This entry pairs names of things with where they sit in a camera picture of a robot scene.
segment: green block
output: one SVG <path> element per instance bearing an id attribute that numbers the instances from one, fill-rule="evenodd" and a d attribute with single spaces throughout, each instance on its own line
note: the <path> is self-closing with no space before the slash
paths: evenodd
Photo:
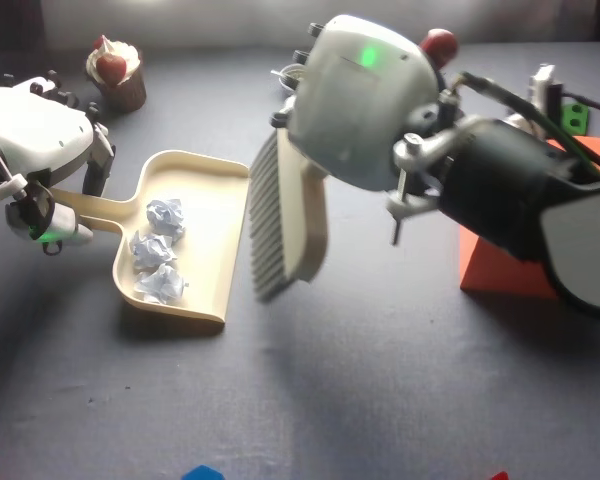
<path id="1" fill-rule="evenodd" d="M 562 129 L 571 135 L 586 135 L 589 124 L 589 107 L 581 103 L 562 106 Z"/>

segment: blue object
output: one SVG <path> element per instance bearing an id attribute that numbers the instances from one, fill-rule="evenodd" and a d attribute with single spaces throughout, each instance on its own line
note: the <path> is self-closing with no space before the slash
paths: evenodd
<path id="1" fill-rule="evenodd" d="M 224 480 L 224 475 L 205 465 L 200 465 L 182 477 L 182 480 Z"/>

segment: cupcake frosting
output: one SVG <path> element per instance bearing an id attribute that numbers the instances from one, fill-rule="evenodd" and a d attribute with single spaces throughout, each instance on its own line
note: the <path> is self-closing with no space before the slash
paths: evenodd
<path id="1" fill-rule="evenodd" d="M 98 69 L 96 68 L 96 62 L 105 53 L 111 53 L 113 55 L 124 58 L 127 63 L 127 73 L 120 83 L 124 83 L 131 78 L 131 75 L 140 67 L 140 56 L 138 50 L 135 47 L 128 45 L 123 42 L 112 42 L 108 38 L 104 37 L 102 45 L 99 49 L 94 50 L 87 59 L 87 73 L 98 83 L 104 83 L 100 75 L 98 75 Z"/>

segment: chocolate cupcake base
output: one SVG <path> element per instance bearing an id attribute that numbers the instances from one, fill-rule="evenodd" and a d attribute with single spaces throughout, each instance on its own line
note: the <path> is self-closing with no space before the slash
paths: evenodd
<path id="1" fill-rule="evenodd" d="M 90 75 L 87 76 L 98 87 L 109 106 L 118 112 L 135 112 L 147 101 L 147 90 L 142 77 L 142 65 L 128 80 L 113 88 L 105 83 L 98 82 Z"/>

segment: table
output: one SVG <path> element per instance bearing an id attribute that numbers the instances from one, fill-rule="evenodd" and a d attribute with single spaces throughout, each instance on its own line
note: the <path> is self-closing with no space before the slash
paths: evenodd
<path id="1" fill-rule="evenodd" d="M 98 93 L 83 57 L 52 64 L 86 103 Z M 163 149 L 250 164 L 283 98 L 269 70 L 291 52 L 145 57 L 148 103 L 105 115 L 118 146 L 107 196 L 130 197 Z M 0 73 L 51 66 L 25 60 L 0 56 Z M 541 62 L 600 100 L 600 44 L 467 46 L 451 71 L 523 92 Z M 464 294 L 449 219 L 415 218 L 391 248 L 382 195 L 333 179 L 327 195 L 326 263 L 272 305 L 254 300 L 245 229 L 223 331 L 126 306 L 115 236 L 47 258 L 0 208 L 0 480 L 179 479 L 203 463 L 230 480 L 600 478 L 600 323 Z"/>

